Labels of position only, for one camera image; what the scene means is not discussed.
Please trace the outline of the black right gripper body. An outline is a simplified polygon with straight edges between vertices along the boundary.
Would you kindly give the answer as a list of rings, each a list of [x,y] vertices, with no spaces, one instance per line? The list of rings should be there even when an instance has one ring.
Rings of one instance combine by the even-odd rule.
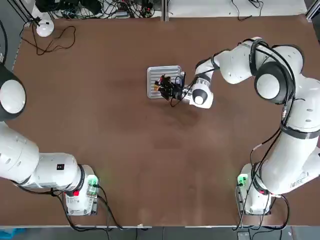
[[[182,98],[184,97],[183,90],[184,90],[183,85],[181,85],[180,83],[173,83],[172,98],[178,101],[181,101]]]

